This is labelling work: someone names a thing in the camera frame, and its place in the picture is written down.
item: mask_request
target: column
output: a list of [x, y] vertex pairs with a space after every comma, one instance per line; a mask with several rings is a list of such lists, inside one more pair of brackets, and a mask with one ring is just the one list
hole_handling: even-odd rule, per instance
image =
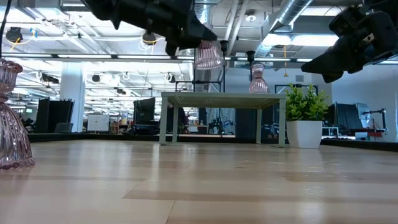
[[81, 62], [64, 62], [62, 66], [60, 100], [74, 101], [71, 123], [72, 132], [83, 131], [85, 112], [86, 75]]

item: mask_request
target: pink glass candlestick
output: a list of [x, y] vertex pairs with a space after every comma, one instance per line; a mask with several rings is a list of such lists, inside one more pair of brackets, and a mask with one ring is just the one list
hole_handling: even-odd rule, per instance
[[250, 93], [270, 93], [267, 82], [262, 78], [264, 65], [261, 63], [252, 66], [252, 80], [249, 87]]
[[5, 102], [14, 88], [22, 67], [0, 59], [0, 170], [31, 166], [35, 163], [27, 131], [18, 115]]
[[213, 42], [202, 41], [197, 48], [195, 68], [197, 70], [210, 70], [223, 66], [221, 50]]

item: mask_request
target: ceiling pipe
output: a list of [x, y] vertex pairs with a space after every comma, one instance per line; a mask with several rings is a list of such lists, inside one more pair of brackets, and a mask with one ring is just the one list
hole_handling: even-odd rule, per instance
[[235, 21], [236, 11], [238, 11], [238, 4], [239, 4], [239, 0], [234, 0], [232, 3], [231, 17], [229, 17], [229, 22], [228, 22], [228, 26], [226, 28], [224, 40], [229, 40], [229, 35], [231, 35], [232, 26]]
[[[287, 30], [293, 30], [293, 23], [303, 13], [303, 11], [311, 4], [313, 0], [284, 0], [279, 11], [266, 17], [262, 28], [264, 39], [269, 32], [276, 31], [283, 27]], [[273, 48], [273, 45], [264, 45], [261, 43], [257, 46], [255, 57], [265, 57]]]
[[244, 15], [246, 13], [246, 9], [248, 8], [249, 1], [250, 0], [244, 0], [243, 3], [242, 3], [240, 15], [238, 17], [238, 21], [236, 22], [235, 29], [234, 29], [234, 32], [232, 34], [231, 43], [229, 43], [229, 47], [228, 47], [228, 50], [226, 52], [227, 55], [230, 55], [231, 52], [232, 52], [232, 49], [233, 49], [234, 44], [235, 44], [236, 37], [238, 36], [239, 28], [241, 27], [243, 17], [244, 17]]

